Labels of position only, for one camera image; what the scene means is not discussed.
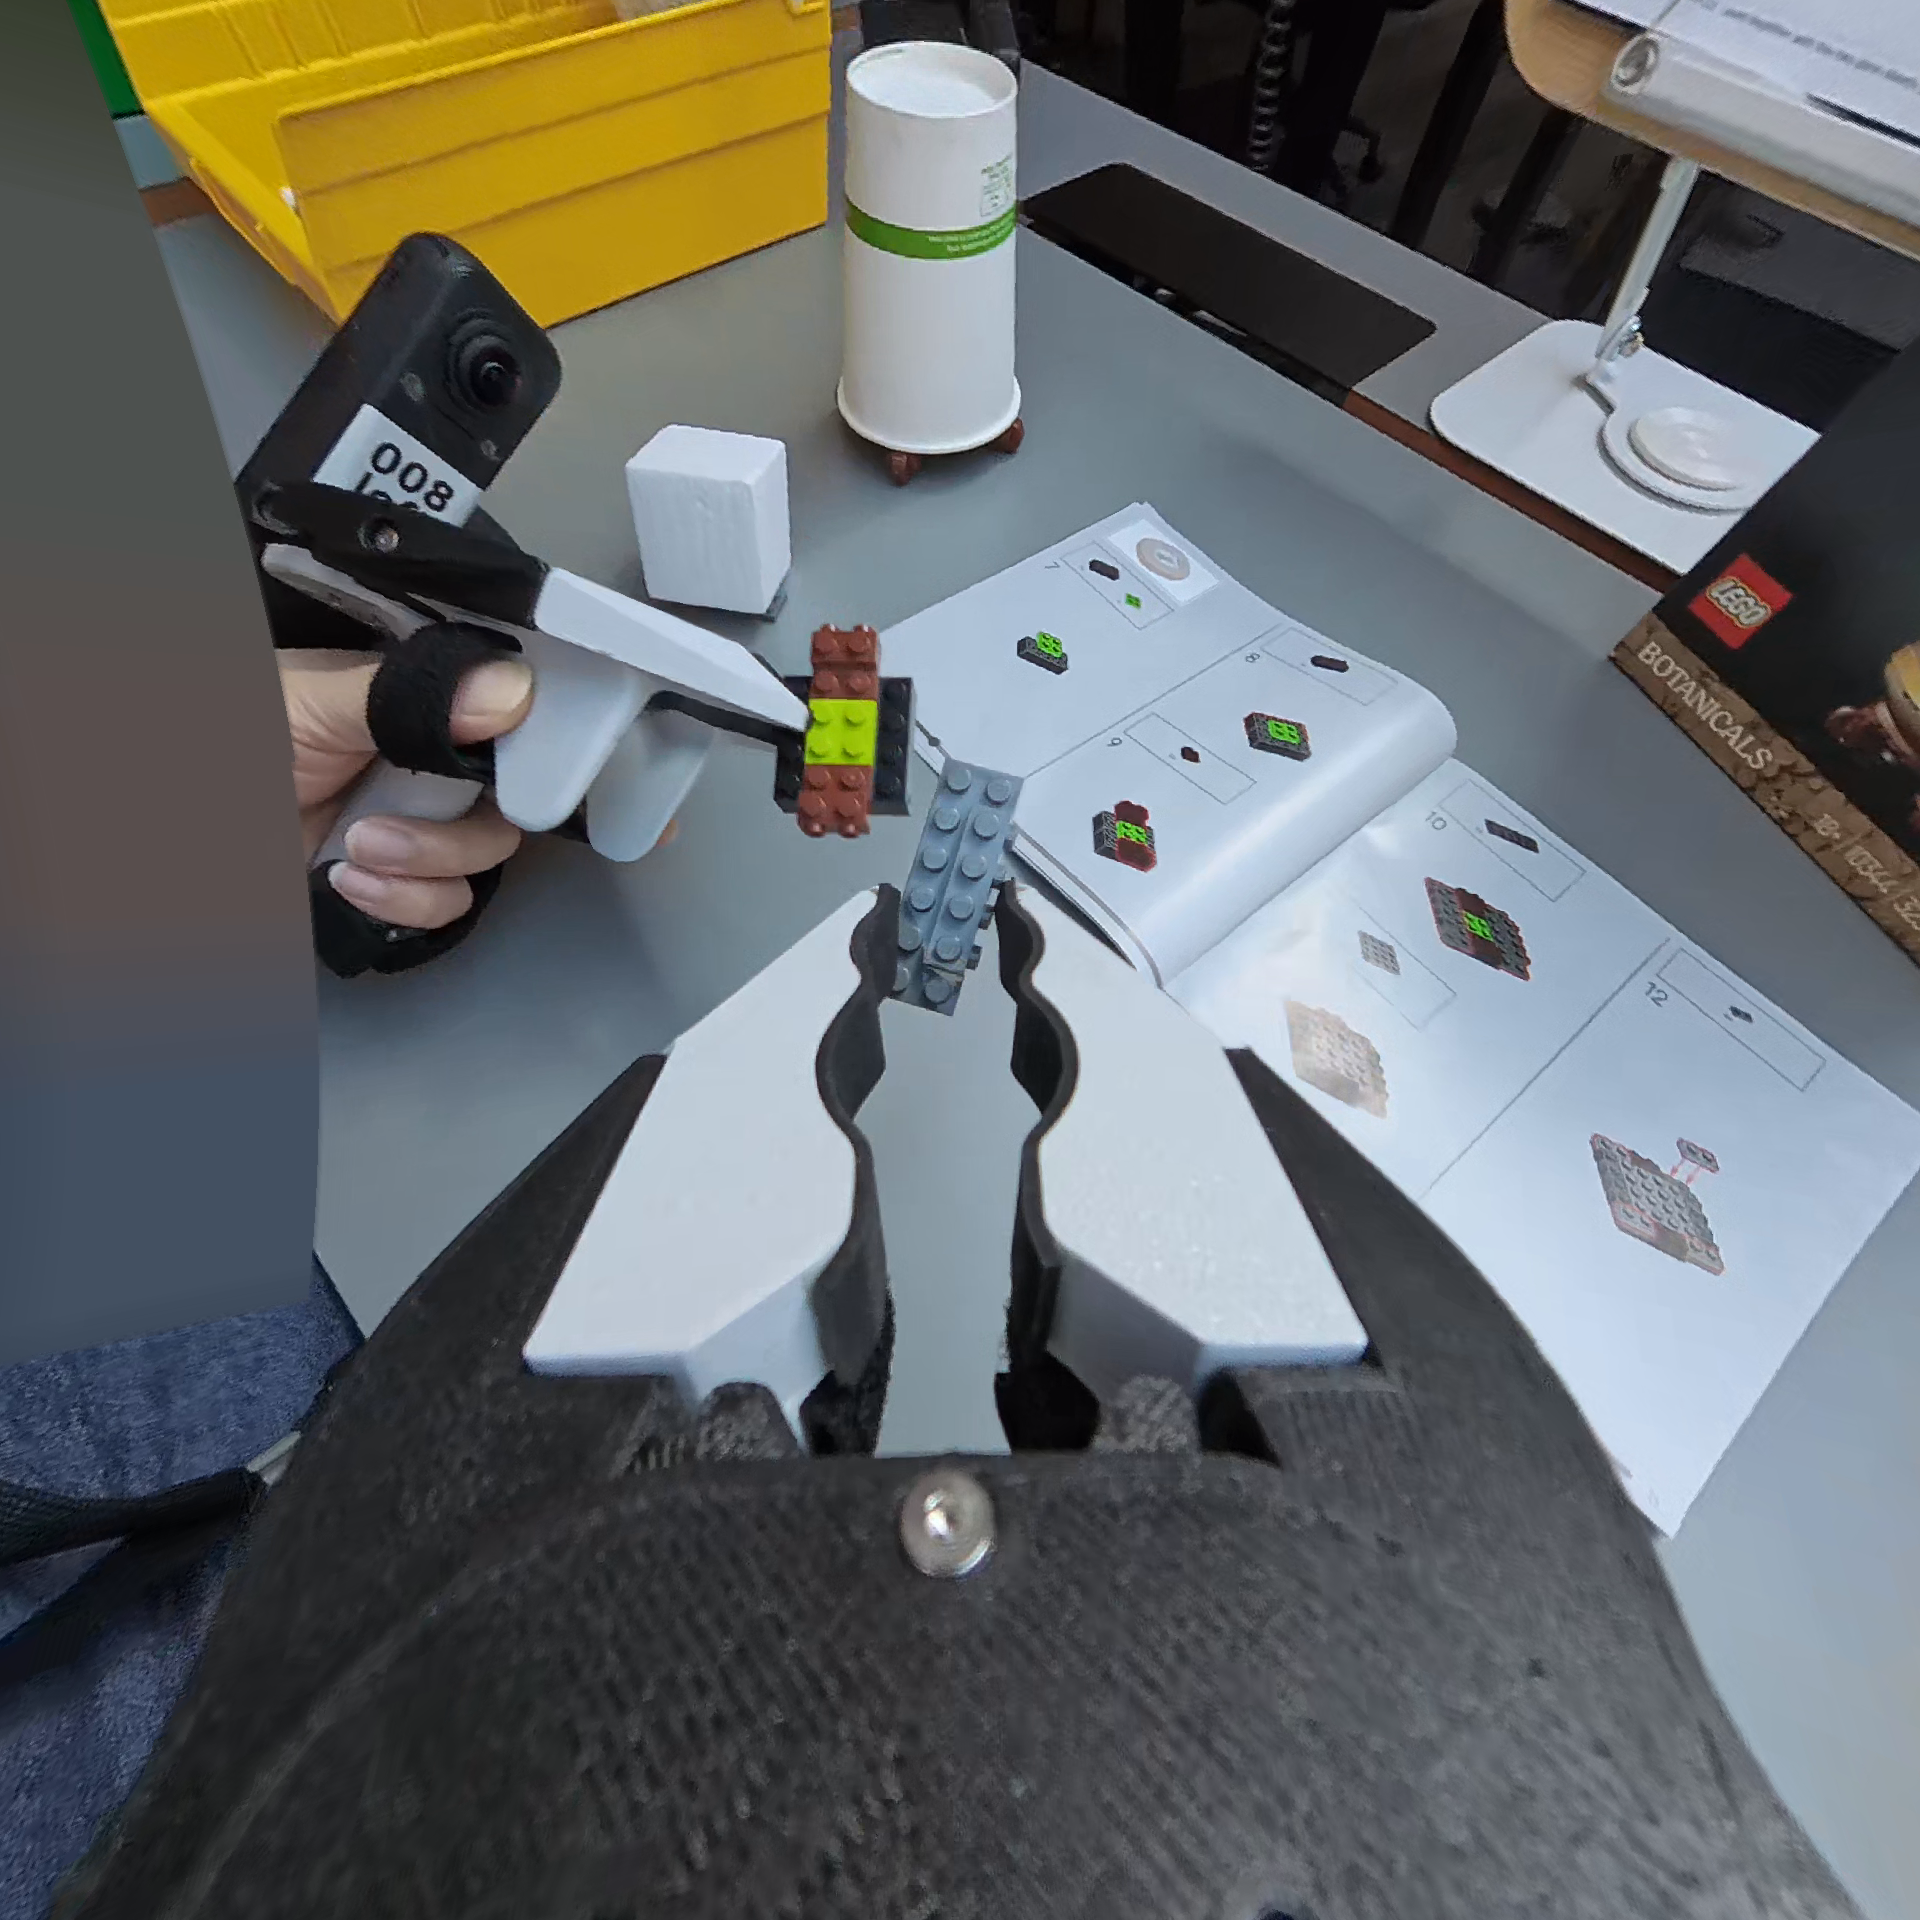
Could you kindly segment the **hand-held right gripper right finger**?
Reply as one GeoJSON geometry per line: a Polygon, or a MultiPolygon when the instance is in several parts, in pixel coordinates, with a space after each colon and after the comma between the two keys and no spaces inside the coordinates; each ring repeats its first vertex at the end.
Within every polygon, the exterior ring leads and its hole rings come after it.
{"type": "Polygon", "coordinates": [[[1035,889],[998,909],[1025,1141],[1006,1356],[1107,1399],[1351,1365],[1368,1335],[1230,1053],[1035,889]]]}

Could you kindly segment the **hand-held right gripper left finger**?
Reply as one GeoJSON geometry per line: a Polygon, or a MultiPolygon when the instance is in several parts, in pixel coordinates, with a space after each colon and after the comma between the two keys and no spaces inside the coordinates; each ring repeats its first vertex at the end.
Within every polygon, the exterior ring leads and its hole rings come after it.
{"type": "Polygon", "coordinates": [[[770,1389],[793,1426],[852,1394],[889,1280],[857,1112],[883,1069],[899,894],[855,894],[664,1055],[524,1342],[540,1375],[770,1389]]]}

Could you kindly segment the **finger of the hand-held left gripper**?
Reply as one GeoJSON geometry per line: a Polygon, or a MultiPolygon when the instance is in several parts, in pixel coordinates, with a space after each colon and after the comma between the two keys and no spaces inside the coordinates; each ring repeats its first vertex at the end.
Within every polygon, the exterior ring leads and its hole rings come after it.
{"type": "Polygon", "coordinates": [[[636,708],[668,708],[753,737],[803,737],[809,706],[779,673],[734,640],[624,591],[548,567],[529,638],[551,642],[548,664],[587,682],[609,670],[633,690],[636,708]]]}

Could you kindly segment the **black brown green brick assembly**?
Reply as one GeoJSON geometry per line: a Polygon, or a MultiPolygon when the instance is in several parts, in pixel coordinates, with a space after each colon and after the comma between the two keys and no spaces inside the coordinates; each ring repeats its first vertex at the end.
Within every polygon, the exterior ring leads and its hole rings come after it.
{"type": "Polygon", "coordinates": [[[776,801],[804,836],[852,839],[876,816],[908,816],[916,693],[881,664],[876,626],[820,626],[809,673],[785,685],[803,697],[808,730],[776,750],[776,801]]]}

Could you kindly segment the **grey brick plate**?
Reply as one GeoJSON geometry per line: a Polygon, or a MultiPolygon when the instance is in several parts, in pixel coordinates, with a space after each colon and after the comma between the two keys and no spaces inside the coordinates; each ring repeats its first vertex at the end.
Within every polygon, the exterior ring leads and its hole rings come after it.
{"type": "Polygon", "coordinates": [[[945,759],[900,886],[894,985],[900,1004],[953,1015],[1008,878],[1023,788],[1020,774],[945,759]]]}

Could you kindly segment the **grey desk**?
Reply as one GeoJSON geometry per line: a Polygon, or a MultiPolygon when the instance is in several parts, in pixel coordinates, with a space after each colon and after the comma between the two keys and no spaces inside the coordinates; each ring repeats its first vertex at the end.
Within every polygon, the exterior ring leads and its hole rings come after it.
{"type": "MultiPolygon", "coordinates": [[[[494,490],[624,585],[623,466],[664,422],[788,449],[770,655],[889,623],[1148,501],[1244,585],[1457,713],[1466,760],[1825,1041],[1916,1100],[1916,968],[1610,663],[1656,591],[1364,421],[1020,236],[1025,448],[892,487],[832,408],[832,224],[560,326],[566,386],[494,490]]],[[[321,986],[321,1260],[361,1322],[602,1089],[859,885],[913,822],[809,847],[727,743],[633,865],[540,841],[472,940],[321,986]]],[[[1870,1914],[1916,1914],[1916,1191],[1880,1224],[1664,1558],[1729,1709],[1870,1914]]]]}

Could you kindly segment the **person's left hand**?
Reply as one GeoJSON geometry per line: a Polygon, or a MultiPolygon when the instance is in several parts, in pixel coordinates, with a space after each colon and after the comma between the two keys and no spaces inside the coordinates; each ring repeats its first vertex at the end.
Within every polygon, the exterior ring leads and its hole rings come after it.
{"type": "MultiPolygon", "coordinates": [[[[289,649],[278,653],[282,697],[295,751],[295,798],[304,854],[329,841],[343,794],[378,750],[368,730],[371,653],[289,649]]],[[[448,729],[463,745],[510,733],[530,711],[535,678],[524,660],[468,670],[452,700],[448,729]]],[[[476,800],[451,822],[392,814],[360,818],[329,870],[332,889],[376,921],[439,930],[473,905],[473,878],[513,856],[522,830],[492,800],[476,800]]]]}

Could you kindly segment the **white foam block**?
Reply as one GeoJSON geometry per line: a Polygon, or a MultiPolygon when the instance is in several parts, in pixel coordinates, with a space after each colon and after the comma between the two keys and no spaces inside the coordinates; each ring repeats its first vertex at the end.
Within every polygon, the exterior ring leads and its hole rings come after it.
{"type": "Polygon", "coordinates": [[[779,439],[668,422],[627,461],[648,593],[768,617],[791,568],[779,439]]]}

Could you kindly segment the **yellow storage bin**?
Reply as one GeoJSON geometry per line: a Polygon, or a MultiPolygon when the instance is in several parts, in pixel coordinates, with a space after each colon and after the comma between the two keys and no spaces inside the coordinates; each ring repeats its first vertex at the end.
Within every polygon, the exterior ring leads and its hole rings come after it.
{"type": "Polygon", "coordinates": [[[546,326],[828,215],[828,2],[106,2],[151,121],[343,320],[410,232],[546,326]]]}

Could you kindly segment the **brown brick piece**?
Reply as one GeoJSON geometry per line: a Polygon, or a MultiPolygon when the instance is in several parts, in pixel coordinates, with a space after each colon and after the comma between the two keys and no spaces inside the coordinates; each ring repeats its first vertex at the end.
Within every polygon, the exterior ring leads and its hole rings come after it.
{"type": "MultiPolygon", "coordinates": [[[[995,439],[983,441],[976,448],[961,448],[961,449],[963,452],[991,449],[995,455],[1012,457],[1015,452],[1020,452],[1023,441],[1025,441],[1025,421],[1018,415],[995,439]]],[[[930,455],[926,455],[921,449],[892,448],[892,449],[886,452],[886,471],[889,472],[889,479],[896,487],[906,487],[921,472],[926,460],[930,460],[930,455]]]]}

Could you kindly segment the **white instruction booklet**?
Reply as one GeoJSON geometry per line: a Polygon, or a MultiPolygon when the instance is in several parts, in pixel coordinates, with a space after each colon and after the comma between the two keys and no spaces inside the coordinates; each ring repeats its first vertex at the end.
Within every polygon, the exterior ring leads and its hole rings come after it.
{"type": "Polygon", "coordinates": [[[881,630],[920,750],[1476,1261],[1676,1533],[1918,1118],[1455,757],[1448,706],[1136,502],[881,630]]]}

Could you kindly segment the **green storage bin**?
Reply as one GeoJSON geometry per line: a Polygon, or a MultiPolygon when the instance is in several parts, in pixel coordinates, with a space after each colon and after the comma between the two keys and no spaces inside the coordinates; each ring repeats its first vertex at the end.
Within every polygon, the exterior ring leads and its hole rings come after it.
{"type": "Polygon", "coordinates": [[[95,0],[75,0],[70,2],[70,9],[79,23],[82,44],[88,48],[88,58],[92,62],[92,70],[100,81],[103,98],[112,118],[121,121],[145,114],[145,108],[138,98],[138,88],[128,76],[128,66],[106,21],[103,6],[95,0]]]}

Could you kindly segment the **white paper cup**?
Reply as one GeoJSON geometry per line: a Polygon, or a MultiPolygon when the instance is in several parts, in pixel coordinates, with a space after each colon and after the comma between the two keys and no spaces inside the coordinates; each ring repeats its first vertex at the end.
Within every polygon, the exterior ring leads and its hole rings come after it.
{"type": "Polygon", "coordinates": [[[1018,76],[906,38],[849,66],[842,418],[945,457],[1020,415],[1018,76]]]}

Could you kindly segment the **person's blue shirt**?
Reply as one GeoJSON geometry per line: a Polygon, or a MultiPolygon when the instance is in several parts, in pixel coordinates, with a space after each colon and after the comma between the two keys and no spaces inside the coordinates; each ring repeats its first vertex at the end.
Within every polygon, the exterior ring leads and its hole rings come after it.
{"type": "MultiPolygon", "coordinates": [[[[6,1480],[138,1500],[249,1464],[360,1342],[315,1265],[299,1302],[9,1365],[6,1480]]],[[[233,1519],[6,1568],[2,1914],[55,1882],[128,1796],[192,1673],[233,1519]]]]}

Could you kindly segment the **printed instruction sheet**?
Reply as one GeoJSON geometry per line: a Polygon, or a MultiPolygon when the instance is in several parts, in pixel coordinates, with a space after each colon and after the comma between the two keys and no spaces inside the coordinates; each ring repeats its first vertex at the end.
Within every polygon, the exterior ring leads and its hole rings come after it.
{"type": "Polygon", "coordinates": [[[1641,85],[1610,96],[1649,118],[1734,142],[1739,125],[1827,112],[1918,135],[1916,2],[1588,2],[1654,36],[1641,85]]]}

